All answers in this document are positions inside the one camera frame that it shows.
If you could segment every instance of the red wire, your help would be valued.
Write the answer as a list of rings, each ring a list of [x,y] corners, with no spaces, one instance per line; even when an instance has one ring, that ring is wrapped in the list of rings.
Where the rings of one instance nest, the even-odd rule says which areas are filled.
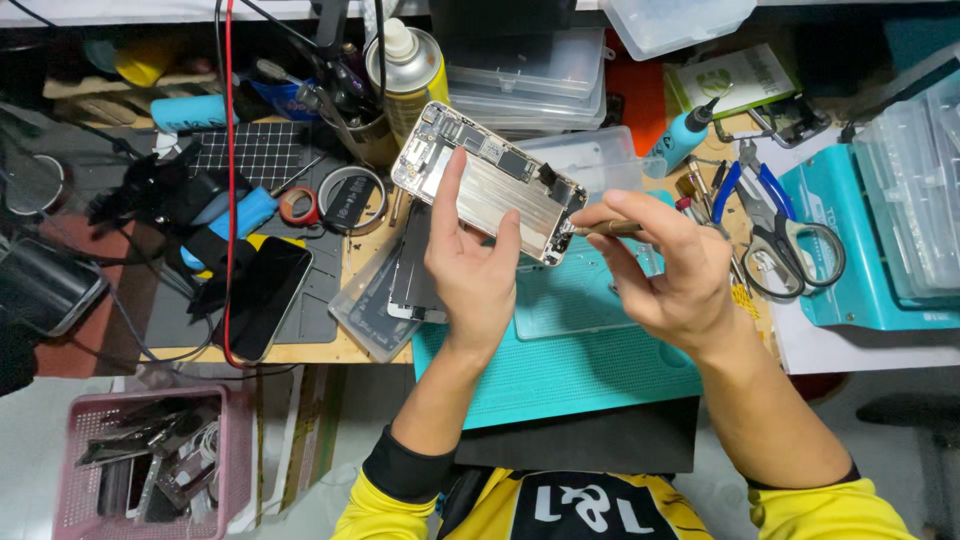
[[[228,161],[227,167],[229,171],[229,186],[230,186],[230,228],[227,234],[227,299],[224,303],[224,359],[228,364],[237,368],[244,369],[243,366],[238,364],[236,360],[233,359],[233,355],[230,353],[230,283],[231,277],[233,274],[233,240],[236,237],[237,230],[237,201],[236,201],[236,185],[234,180],[234,166],[233,166],[233,51],[231,44],[233,43],[232,35],[230,34],[230,26],[233,22],[233,0],[227,0],[227,32],[226,32],[226,47],[227,47],[227,56],[224,62],[227,64],[225,70],[225,75],[227,79],[224,81],[224,85],[227,87],[227,148],[228,148]]]

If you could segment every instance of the white shelf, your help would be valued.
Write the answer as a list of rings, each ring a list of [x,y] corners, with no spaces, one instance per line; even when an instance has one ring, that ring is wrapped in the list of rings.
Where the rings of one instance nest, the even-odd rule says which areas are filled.
[[[760,6],[813,4],[910,4],[929,0],[757,0]],[[281,20],[316,18],[307,0],[254,0],[257,6]],[[213,20],[213,0],[22,0],[38,15],[59,26],[205,22]],[[347,15],[360,16],[361,0],[350,0]],[[577,0],[577,11],[599,10],[598,0]],[[427,0],[401,0],[397,15],[429,14]],[[236,0],[234,20],[263,20]],[[0,0],[0,28],[37,27],[43,24],[9,2]]]

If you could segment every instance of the yellow spray can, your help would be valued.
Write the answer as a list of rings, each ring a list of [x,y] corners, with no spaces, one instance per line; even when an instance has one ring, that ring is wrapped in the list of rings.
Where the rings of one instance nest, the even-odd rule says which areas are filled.
[[[383,23],[387,84],[383,109],[400,147],[414,129],[423,107],[430,101],[450,104],[447,96],[444,55],[437,41],[423,30],[407,28],[400,19]],[[367,75],[380,91],[380,43],[367,50]]]

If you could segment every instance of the person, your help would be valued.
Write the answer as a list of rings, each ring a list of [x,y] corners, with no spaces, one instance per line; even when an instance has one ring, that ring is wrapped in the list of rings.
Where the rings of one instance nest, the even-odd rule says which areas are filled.
[[[503,216],[492,247],[461,227],[456,200],[466,159],[458,148],[446,166],[424,260],[449,334],[364,462],[335,540],[427,538],[426,518],[450,483],[474,389],[513,316],[519,213]],[[607,191],[571,221],[589,227],[624,218],[643,227],[637,239],[659,246],[664,274],[645,276],[616,238],[587,240],[610,267],[626,313],[696,363],[712,424],[749,484],[759,538],[913,538],[733,304],[730,243],[638,192]],[[452,508],[464,511],[448,517]],[[468,471],[446,493],[441,517],[438,537],[449,540],[711,538],[692,504],[651,475]]]

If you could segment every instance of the red tape roll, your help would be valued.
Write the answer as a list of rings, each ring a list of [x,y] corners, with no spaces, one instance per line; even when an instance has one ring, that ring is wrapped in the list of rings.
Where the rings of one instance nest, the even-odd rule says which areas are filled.
[[[307,213],[295,216],[294,203],[303,198],[310,199],[310,210]],[[287,191],[280,197],[280,217],[290,225],[309,227],[320,221],[320,211],[317,209],[317,194],[309,187],[298,186]]]

